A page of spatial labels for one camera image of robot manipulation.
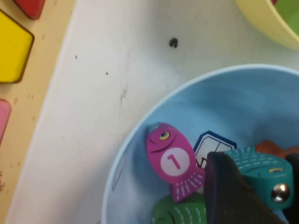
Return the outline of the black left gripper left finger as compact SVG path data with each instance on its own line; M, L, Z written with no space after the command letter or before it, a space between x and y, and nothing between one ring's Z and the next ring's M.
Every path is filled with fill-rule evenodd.
M209 152L204 197L209 224L283 224L255 195L237 166L223 152Z

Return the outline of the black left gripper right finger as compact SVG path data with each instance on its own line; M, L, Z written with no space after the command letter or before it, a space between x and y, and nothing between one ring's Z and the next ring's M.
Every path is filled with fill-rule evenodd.
M290 208L284 209L283 213L290 224L299 224L299 154L288 154L286 160L293 168L294 203Z

